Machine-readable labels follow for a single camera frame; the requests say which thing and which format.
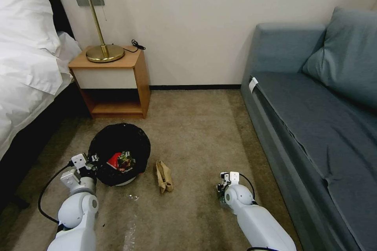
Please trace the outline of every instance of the wall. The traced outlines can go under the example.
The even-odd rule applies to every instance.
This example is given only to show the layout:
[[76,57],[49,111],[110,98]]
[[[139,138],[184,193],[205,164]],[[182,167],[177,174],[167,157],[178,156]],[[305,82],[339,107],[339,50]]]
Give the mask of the wall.
[[[107,43],[145,45],[152,85],[239,84],[260,22],[323,22],[335,6],[377,0],[105,0],[97,15]],[[81,46],[99,42],[90,10],[62,0]]]

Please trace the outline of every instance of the trash can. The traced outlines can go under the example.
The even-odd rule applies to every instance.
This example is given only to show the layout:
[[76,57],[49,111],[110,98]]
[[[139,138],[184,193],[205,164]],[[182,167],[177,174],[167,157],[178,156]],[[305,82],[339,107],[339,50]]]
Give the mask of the trash can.
[[131,182],[146,169],[150,141],[145,132],[133,124],[108,125],[90,143],[88,156],[96,155],[97,178],[108,186]]

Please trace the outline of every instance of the power cord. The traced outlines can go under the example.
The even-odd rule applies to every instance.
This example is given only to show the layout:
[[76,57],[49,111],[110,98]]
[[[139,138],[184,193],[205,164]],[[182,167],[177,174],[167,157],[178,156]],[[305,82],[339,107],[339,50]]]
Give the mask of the power cord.
[[276,249],[271,249],[268,247],[250,247],[246,251],[252,251],[252,250],[278,251]]
[[145,50],[146,48],[142,45],[139,45],[139,43],[135,40],[135,39],[132,39],[132,46],[135,46],[136,47],[136,50],[135,51],[131,51],[131,50],[128,50],[126,48],[123,48],[124,50],[128,51],[128,52],[131,52],[131,53],[135,53],[137,50]]
[[68,164],[66,164],[63,168],[61,168],[59,171],[57,171],[51,178],[50,180],[46,183],[46,185],[43,187],[40,195],[39,195],[39,198],[38,198],[38,210],[39,212],[46,218],[48,218],[50,221],[53,221],[54,223],[57,223],[59,224],[59,221],[54,219],[53,217],[49,216],[48,214],[46,214],[43,210],[42,210],[42,207],[40,205],[41,201],[42,201],[42,197],[43,197],[43,194],[44,192],[46,191],[47,187],[49,186],[49,184],[53,181],[54,178],[56,178],[56,176],[58,174],[60,174],[63,170],[69,168],[69,167],[72,167],[73,166],[73,163],[72,161],[69,161]]
[[250,186],[251,186],[251,190],[253,191],[253,199],[255,200],[255,190],[254,190],[254,186],[251,184],[251,181],[250,181],[247,177],[245,177],[243,174],[241,174],[241,173],[239,173],[239,174],[240,174],[240,176],[242,176],[244,179],[246,179],[247,182],[250,184]]

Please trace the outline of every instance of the baseboard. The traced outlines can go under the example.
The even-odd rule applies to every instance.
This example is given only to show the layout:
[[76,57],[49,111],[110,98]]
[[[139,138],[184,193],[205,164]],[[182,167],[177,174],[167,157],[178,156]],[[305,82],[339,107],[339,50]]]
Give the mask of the baseboard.
[[151,90],[240,89],[240,84],[151,85]]

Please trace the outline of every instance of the sofa cushion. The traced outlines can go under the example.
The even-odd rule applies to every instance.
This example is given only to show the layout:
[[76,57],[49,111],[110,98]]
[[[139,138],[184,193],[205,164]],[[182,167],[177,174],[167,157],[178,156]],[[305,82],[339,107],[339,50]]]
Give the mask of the sofa cushion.
[[309,57],[303,72],[377,109],[377,13],[335,8],[324,46]]
[[253,76],[324,180],[361,250],[377,250],[377,115],[302,73]]

